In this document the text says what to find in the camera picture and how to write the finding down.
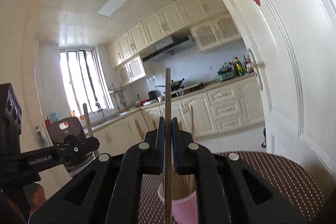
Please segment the left hand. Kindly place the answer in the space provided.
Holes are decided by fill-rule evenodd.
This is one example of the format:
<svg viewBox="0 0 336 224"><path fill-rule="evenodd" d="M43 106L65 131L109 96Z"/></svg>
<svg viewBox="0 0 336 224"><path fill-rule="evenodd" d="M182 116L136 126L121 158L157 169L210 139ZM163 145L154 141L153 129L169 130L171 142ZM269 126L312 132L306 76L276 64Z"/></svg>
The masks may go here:
<svg viewBox="0 0 336 224"><path fill-rule="evenodd" d="M29 216L47 201L44 188L37 183L25 186L25 195L30 206Z"/></svg>

